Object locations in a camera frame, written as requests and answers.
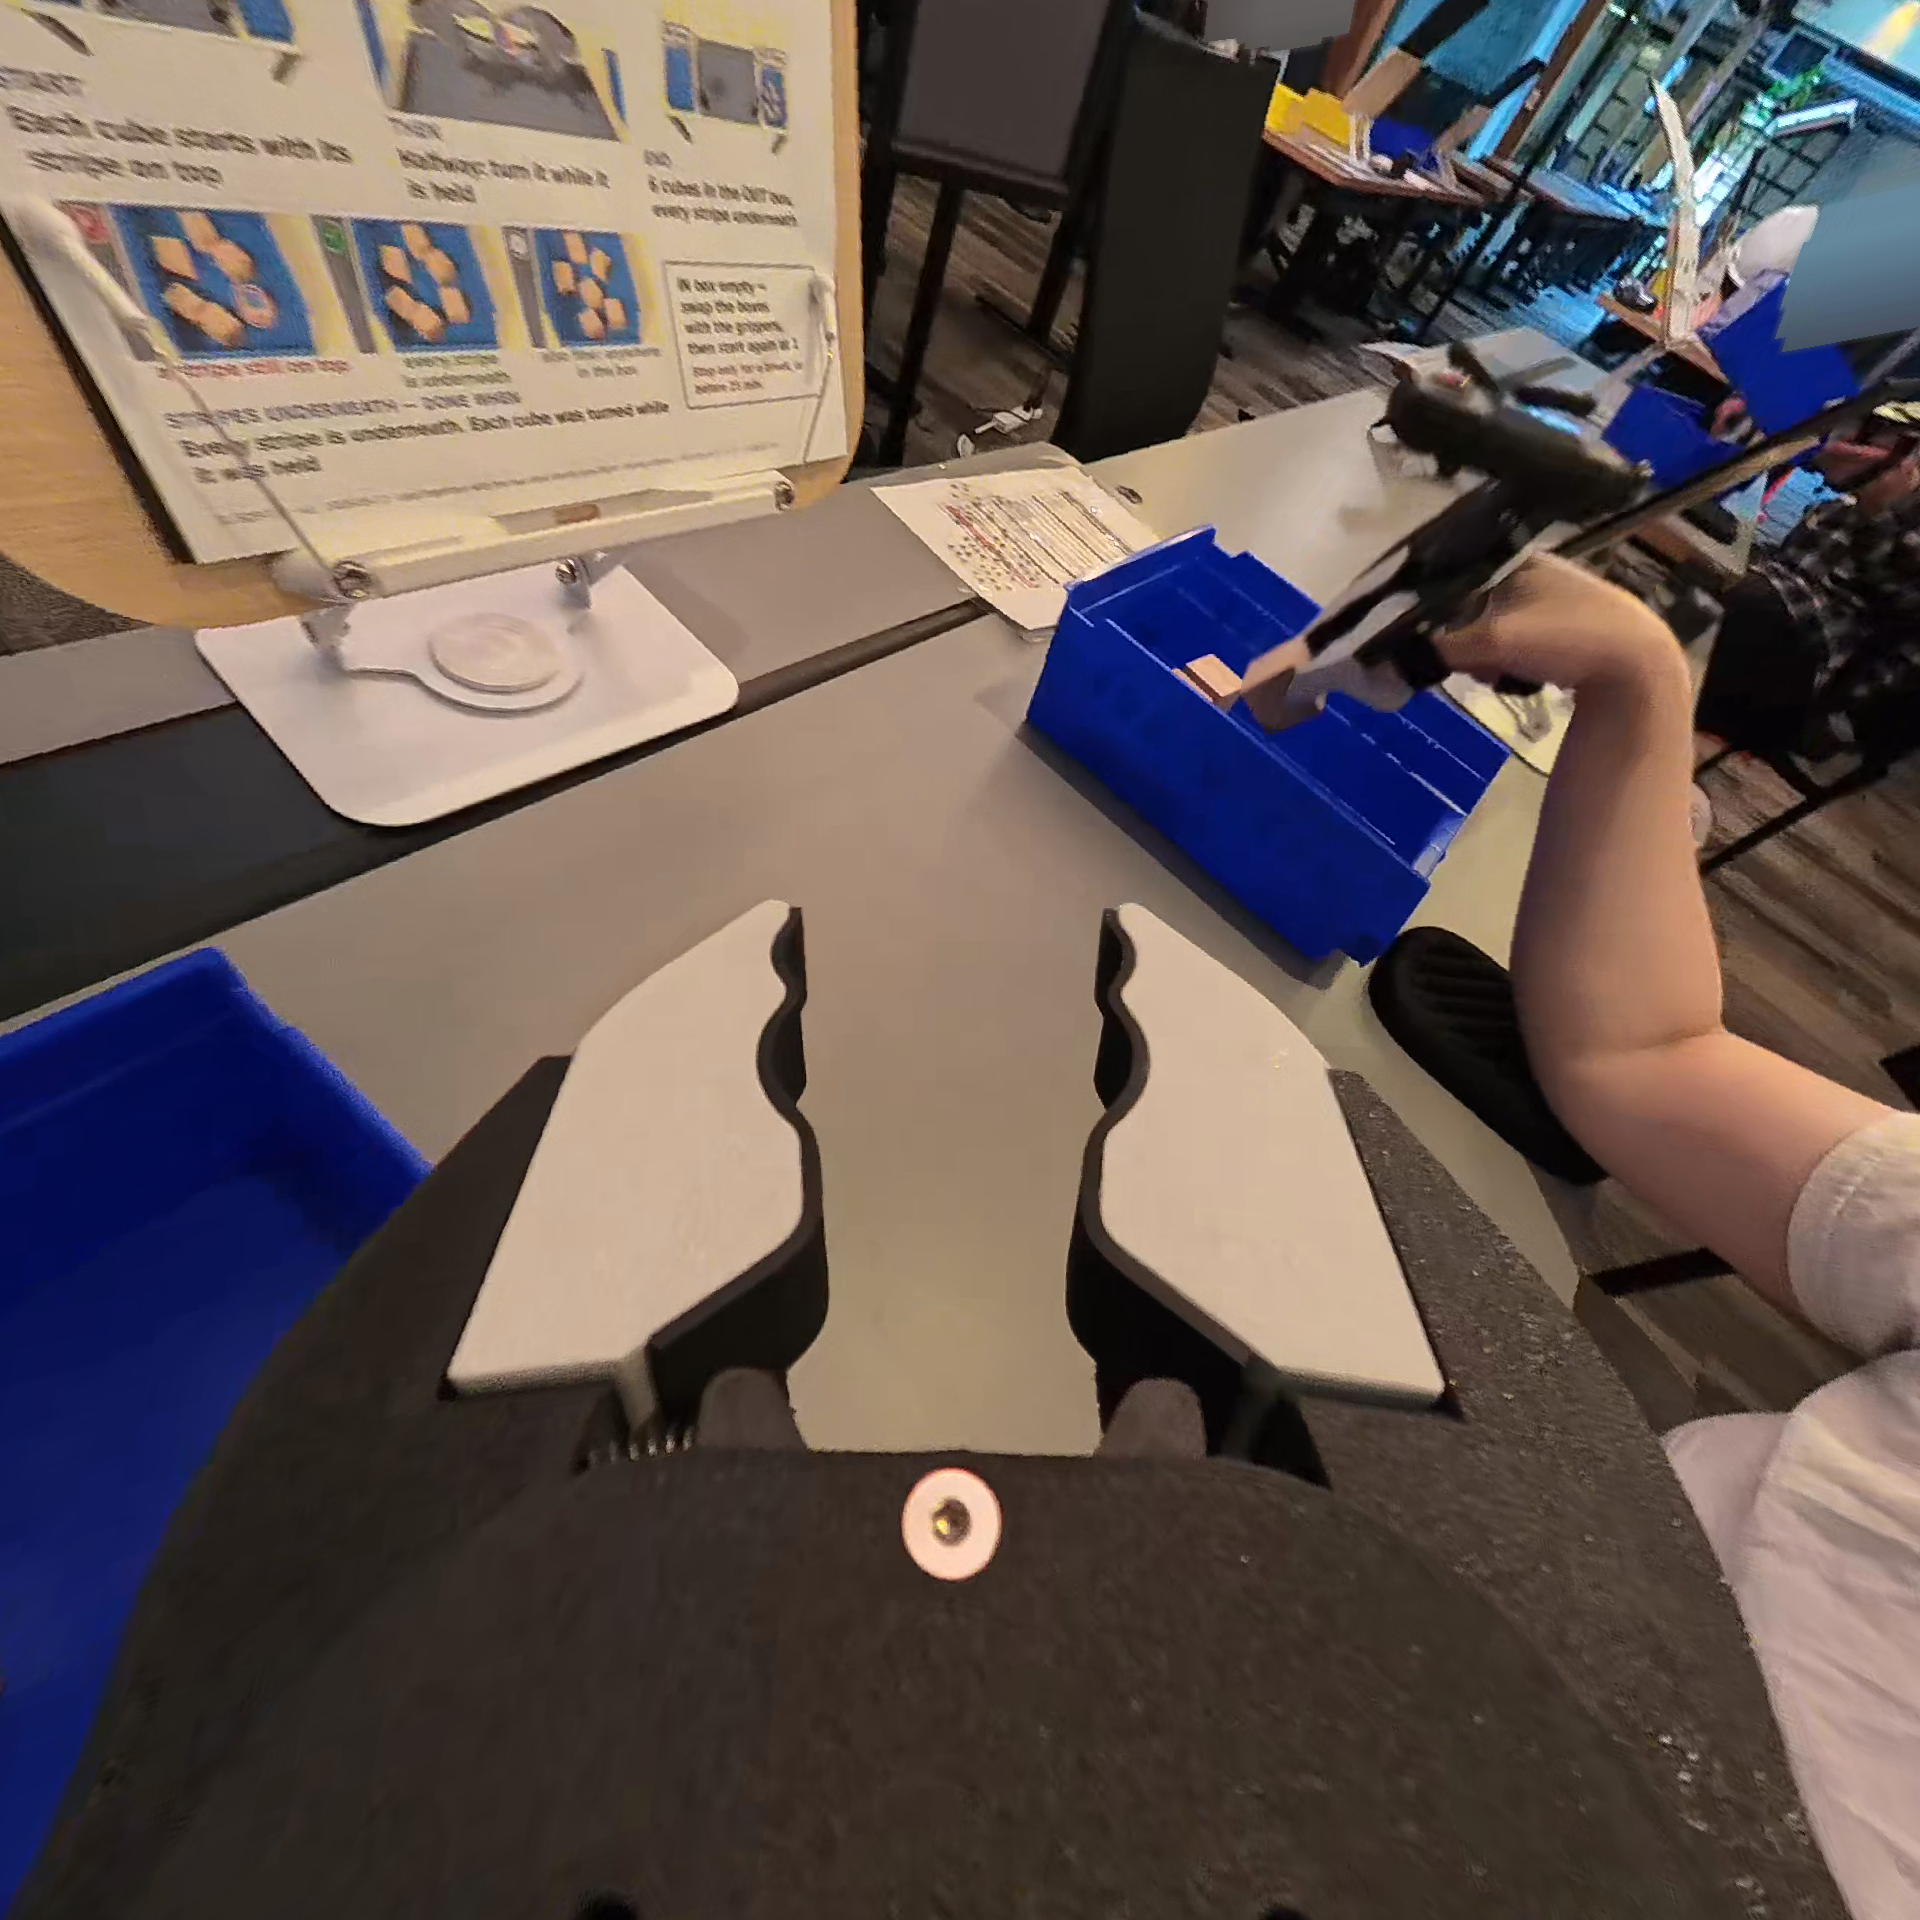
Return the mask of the printed instruction sheet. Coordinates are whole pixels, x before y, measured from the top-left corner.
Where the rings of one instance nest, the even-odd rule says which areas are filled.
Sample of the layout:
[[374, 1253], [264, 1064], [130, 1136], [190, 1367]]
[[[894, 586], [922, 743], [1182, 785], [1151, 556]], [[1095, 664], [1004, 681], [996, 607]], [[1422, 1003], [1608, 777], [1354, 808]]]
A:
[[166, 546], [846, 470], [850, 4], [5, 4], [5, 245]]

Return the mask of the wooden office desk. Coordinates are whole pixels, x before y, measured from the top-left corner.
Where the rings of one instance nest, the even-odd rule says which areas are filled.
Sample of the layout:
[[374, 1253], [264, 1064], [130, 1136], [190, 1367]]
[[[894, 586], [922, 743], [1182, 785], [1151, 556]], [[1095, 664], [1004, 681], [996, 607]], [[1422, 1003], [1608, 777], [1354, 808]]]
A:
[[1426, 338], [1472, 283], [1496, 303], [1549, 285], [1589, 285], [1652, 239], [1633, 197], [1540, 167], [1481, 163], [1455, 148], [1381, 158], [1371, 125], [1347, 144], [1311, 129], [1265, 131], [1275, 192], [1258, 252], [1273, 279], [1239, 300], [1301, 340], [1326, 319], [1383, 319]]

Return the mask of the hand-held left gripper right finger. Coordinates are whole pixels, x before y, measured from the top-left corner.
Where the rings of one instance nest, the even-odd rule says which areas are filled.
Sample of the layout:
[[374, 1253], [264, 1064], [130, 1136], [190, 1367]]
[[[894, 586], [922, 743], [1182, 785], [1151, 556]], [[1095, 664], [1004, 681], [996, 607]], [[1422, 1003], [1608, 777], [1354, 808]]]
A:
[[1428, 1410], [1449, 1380], [1333, 1071], [1244, 976], [1140, 904], [1102, 919], [1102, 1103], [1072, 1283], [1119, 1285], [1284, 1388]]

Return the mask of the person's white shirt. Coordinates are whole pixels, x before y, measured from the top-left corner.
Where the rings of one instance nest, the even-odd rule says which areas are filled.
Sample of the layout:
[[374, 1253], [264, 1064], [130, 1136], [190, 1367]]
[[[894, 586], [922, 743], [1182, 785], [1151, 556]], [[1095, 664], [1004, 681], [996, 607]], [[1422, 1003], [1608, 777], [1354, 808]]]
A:
[[1786, 1414], [1676, 1427], [1693, 1503], [1853, 1916], [1919, 1915], [1919, 1118], [1811, 1173], [1786, 1280], [1856, 1365]]

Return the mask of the blue plastic bin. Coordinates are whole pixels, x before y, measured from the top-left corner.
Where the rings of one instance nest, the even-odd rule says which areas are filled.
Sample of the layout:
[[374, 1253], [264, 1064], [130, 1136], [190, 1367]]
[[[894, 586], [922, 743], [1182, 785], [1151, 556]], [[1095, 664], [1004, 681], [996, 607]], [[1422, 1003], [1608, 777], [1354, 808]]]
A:
[[1187, 679], [1244, 669], [1318, 612], [1212, 527], [1161, 540], [1068, 592], [1028, 722], [1288, 946], [1371, 965], [1510, 747], [1441, 692], [1398, 713], [1333, 696], [1271, 734]]
[[5, 1035], [7, 1901], [228, 1418], [429, 1172], [215, 948]]
[[1625, 463], [1644, 466], [1656, 487], [1669, 491], [1735, 459], [1735, 440], [1716, 432], [1716, 419], [1731, 404], [1743, 406], [1733, 391], [1703, 402], [1640, 379], [1620, 398], [1601, 438]]

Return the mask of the black display board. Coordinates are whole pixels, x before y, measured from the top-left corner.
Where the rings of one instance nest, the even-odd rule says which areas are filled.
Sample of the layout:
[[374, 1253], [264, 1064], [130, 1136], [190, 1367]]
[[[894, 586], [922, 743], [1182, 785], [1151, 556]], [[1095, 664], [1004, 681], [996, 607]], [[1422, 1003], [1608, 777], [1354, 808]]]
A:
[[1070, 213], [1093, 180], [1140, 8], [1132, 2], [863, 4], [882, 67], [861, 159], [863, 315], [886, 267], [896, 190], [935, 186], [888, 417], [871, 465], [899, 468], [971, 195]]

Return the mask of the person's right hand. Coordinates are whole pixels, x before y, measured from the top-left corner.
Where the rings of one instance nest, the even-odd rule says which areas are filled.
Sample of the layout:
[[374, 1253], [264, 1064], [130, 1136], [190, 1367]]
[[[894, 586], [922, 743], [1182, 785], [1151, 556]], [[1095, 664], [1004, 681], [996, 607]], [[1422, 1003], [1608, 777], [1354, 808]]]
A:
[[1635, 736], [1693, 717], [1692, 664], [1669, 626], [1623, 588], [1559, 556], [1534, 556], [1439, 631], [1439, 658], [1485, 684], [1557, 686], [1570, 739]]

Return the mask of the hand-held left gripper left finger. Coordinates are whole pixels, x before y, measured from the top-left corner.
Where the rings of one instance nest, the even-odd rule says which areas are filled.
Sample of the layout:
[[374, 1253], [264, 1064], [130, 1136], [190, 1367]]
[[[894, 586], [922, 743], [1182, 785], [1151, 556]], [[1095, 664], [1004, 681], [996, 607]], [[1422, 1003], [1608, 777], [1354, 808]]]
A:
[[600, 1386], [689, 1427], [721, 1374], [793, 1371], [829, 1318], [806, 999], [805, 914], [765, 901], [594, 1024], [454, 1346], [460, 1397]]

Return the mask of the white paper sheet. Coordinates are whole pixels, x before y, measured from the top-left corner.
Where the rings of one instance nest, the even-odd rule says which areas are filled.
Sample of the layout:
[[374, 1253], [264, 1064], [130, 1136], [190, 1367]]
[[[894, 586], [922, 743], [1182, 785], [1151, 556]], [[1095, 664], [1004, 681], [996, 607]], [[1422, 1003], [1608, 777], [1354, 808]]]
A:
[[878, 499], [1026, 637], [1051, 637], [1074, 588], [1161, 540], [1077, 463], [913, 480]]

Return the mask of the person's right forearm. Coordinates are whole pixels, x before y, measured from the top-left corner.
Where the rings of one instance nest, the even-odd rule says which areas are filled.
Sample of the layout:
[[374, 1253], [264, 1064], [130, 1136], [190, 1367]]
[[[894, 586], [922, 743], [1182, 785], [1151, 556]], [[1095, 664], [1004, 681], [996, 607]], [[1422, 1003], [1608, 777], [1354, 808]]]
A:
[[1693, 717], [1568, 734], [1512, 954], [1529, 1060], [1572, 1137], [1807, 1321], [1786, 1280], [1794, 1204], [1839, 1143], [1894, 1113], [1728, 1028], [1693, 844]]

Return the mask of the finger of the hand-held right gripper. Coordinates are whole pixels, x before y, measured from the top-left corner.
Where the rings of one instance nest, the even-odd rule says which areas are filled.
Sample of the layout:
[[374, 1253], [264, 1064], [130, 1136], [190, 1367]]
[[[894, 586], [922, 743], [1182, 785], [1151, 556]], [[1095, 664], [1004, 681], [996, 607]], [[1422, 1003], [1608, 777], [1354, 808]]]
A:
[[1267, 732], [1322, 715], [1341, 696], [1398, 713], [1428, 686], [1428, 639], [1417, 592], [1362, 592], [1324, 612], [1305, 633], [1271, 648], [1244, 673], [1244, 707]]

